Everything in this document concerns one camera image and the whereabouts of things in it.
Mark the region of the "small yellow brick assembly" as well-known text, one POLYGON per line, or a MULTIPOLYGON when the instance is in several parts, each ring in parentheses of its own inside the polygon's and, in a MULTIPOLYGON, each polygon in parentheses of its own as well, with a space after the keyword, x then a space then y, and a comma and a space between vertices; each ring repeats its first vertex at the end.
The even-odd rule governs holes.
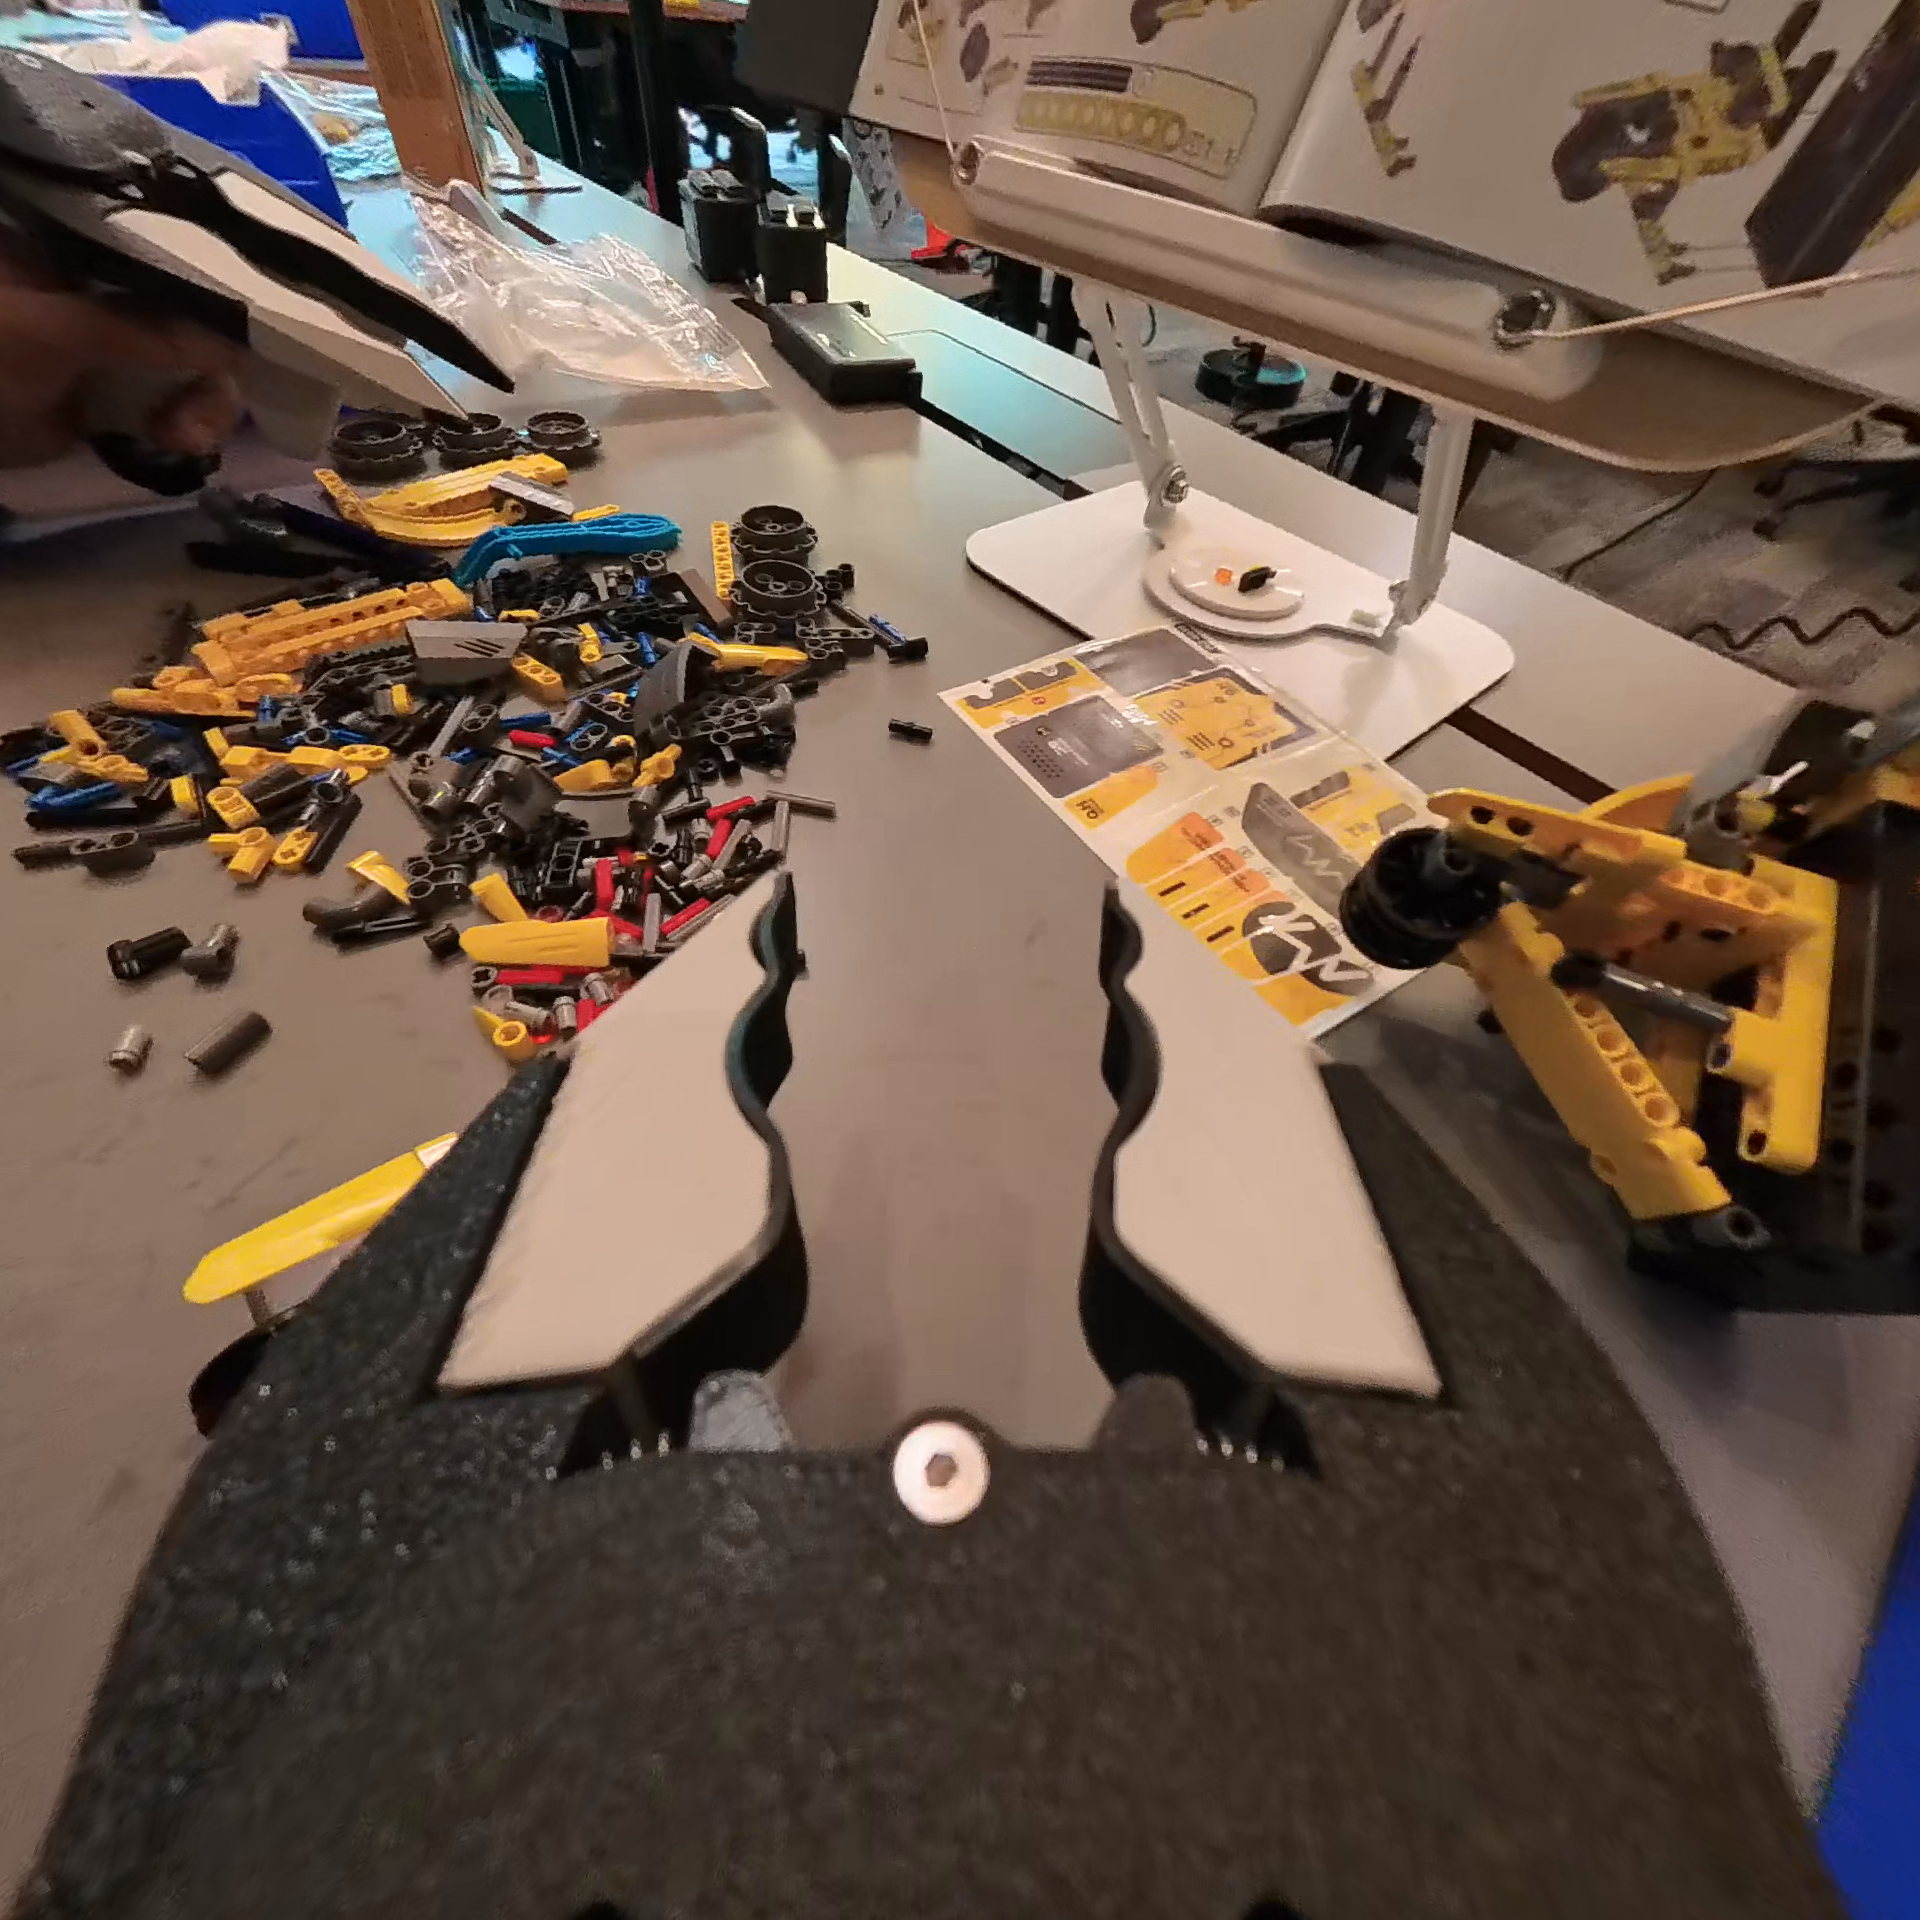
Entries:
POLYGON ((199 1438, 214 1436, 276 1339, 300 1321, 329 1274, 458 1140, 456 1133, 438 1135, 374 1164, 207 1248, 185 1273, 180 1284, 184 1306, 236 1304, 247 1319, 245 1331, 220 1346, 185 1388, 185 1409, 199 1438))

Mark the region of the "pile of small brick pieces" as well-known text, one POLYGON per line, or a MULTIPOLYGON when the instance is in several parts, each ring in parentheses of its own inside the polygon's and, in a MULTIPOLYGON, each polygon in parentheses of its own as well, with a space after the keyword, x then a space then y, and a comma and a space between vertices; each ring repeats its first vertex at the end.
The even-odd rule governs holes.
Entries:
POLYGON ((663 959, 785 873, 803 717, 854 666, 927 641, 860 598, 813 510, 674 521, 672 554, 449 572, 515 522, 639 514, 532 451, 468 469, 318 469, 203 495, 185 561, 268 588, 170 615, 120 685, 4 730, 26 873, 128 880, 197 848, 237 892, 336 883, 301 922, 336 952, 418 946, 470 979, 494 1057, 570 1045, 663 959), (729 528, 803 512, 826 602, 737 618, 729 528))

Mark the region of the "white book stand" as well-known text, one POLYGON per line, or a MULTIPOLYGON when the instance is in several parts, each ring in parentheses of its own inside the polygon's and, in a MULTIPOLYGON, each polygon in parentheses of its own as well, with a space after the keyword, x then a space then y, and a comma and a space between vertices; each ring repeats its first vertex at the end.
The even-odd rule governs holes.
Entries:
POLYGON ((1506 637, 1444 602, 1476 429, 1491 425, 1644 473, 1747 467, 1862 413, 1863 372, 1769 364, 1706 323, 1838 307, 1847 349, 1916 345, 1916 261, 1594 319, 1557 289, 1387 245, 1292 235, 1165 198, 1067 160, 898 134, 911 198, 960 236, 1062 271, 1091 335, 1129 479, 988 526, 972 571, 1070 634, 1108 642, 1184 623, 1378 757, 1394 757, 1491 692, 1506 637), (1191 484, 1139 346, 1165 307, 1395 391, 1431 413, 1417 506, 1398 567, 1284 498, 1254 512, 1191 484), (1879 321, 1883 331, 1855 321, 1879 321), (1251 594, 1212 593, 1213 567, 1270 564, 1251 594))

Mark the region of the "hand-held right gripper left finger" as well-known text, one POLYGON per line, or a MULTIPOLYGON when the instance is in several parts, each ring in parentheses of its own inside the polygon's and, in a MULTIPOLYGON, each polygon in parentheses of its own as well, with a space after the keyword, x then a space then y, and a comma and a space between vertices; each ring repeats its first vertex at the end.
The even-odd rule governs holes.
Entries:
POLYGON ((760 877, 572 1046, 438 1385, 697 1383, 795 1343, 808 1262, 772 1103, 794 1064, 798 892, 760 877))

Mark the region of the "clear plastic bag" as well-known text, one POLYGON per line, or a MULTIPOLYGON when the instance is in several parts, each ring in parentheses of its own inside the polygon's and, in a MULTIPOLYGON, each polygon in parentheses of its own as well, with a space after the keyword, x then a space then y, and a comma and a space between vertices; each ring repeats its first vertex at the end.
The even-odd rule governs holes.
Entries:
POLYGON ((406 189, 406 269, 430 309, 515 382, 743 394, 766 379, 719 319, 618 236, 544 242, 466 185, 406 189))

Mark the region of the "person's left hand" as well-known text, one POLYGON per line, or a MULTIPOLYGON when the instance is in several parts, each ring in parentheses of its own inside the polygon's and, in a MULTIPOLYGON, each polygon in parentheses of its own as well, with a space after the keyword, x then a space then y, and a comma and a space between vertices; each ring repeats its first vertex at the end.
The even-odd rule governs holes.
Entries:
POLYGON ((122 311, 32 278, 1 289, 1 469, 41 469, 83 442, 83 401, 112 377, 153 377, 141 436, 216 455, 243 418, 237 353, 190 323, 122 311))

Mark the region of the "large yellow brick vehicle model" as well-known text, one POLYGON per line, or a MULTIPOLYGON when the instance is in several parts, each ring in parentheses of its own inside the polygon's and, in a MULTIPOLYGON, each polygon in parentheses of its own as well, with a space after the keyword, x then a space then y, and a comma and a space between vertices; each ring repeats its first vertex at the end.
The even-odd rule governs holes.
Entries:
POLYGON ((1690 778, 1430 801, 1342 892, 1453 965, 1610 1192, 1630 1264, 1738 1313, 1917 1313, 1917 712, 1810 699, 1690 778))

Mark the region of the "wooden board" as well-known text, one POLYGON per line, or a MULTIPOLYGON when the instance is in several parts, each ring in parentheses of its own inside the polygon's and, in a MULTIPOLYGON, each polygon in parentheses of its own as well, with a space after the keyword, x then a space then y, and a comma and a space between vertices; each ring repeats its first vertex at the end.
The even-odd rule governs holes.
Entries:
POLYGON ((428 187, 481 187, 481 157, 444 5, 347 2, 347 16, 400 173, 428 187))

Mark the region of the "black power adapter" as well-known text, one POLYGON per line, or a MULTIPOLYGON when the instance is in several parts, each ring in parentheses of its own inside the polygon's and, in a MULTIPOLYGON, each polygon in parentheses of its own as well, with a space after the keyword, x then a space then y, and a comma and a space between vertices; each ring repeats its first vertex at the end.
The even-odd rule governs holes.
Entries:
POLYGON ((855 300, 769 300, 761 321, 773 353, 830 407, 916 408, 918 360, 855 300))

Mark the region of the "instruction booklet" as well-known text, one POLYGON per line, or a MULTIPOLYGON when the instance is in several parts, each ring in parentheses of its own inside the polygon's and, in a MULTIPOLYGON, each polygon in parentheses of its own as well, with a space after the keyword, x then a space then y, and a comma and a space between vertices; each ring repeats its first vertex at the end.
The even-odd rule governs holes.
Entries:
POLYGON ((1916 410, 1916 5, 876 5, 852 115, 1675 317, 1916 410))

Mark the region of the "black charger block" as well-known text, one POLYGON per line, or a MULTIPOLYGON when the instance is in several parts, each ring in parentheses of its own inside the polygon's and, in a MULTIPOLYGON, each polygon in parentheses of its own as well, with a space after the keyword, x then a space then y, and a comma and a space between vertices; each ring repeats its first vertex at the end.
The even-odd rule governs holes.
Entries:
POLYGON ((683 250, 697 276, 712 285, 750 287, 758 276, 758 198, 752 182, 725 166, 681 177, 683 250))
POLYGON ((754 229, 755 276, 766 307, 821 307, 830 300, 830 236, 803 198, 769 197, 754 229))

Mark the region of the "yellow grey sticker sheet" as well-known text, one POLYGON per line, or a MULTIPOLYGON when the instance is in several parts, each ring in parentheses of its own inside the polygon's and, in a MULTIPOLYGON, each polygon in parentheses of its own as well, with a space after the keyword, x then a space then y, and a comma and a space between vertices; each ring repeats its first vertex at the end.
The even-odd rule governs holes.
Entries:
POLYGON ((1022 663, 942 696, 1139 901, 1320 1043, 1412 975, 1337 906, 1427 796, 1186 624, 1022 663))

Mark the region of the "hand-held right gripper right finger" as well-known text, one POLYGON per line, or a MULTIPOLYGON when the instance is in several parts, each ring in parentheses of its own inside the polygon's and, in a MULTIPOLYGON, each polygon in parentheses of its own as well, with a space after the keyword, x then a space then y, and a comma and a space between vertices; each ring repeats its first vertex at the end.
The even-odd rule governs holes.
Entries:
POLYGON ((1101 899, 1081 1335, 1191 1405, 1332 1388, 1434 1405, 1427 1351, 1313 1045, 1132 885, 1101 899))

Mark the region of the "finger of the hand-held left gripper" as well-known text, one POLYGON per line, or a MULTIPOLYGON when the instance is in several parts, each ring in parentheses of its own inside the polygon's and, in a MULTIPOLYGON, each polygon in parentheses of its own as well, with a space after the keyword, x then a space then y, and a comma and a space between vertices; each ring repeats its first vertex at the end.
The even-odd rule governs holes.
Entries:
POLYGON ((400 319, 423 323, 426 335, 337 302, 249 302, 241 393, 265 440, 280 453, 313 453, 350 408, 459 414, 413 349, 471 374, 471 336, 426 311, 400 319))
POLYGON ((419 357, 494 394, 515 379, 418 282, 276 182, 236 163, 156 157, 112 187, 113 247, 245 312, 252 353, 342 394, 444 394, 419 357))

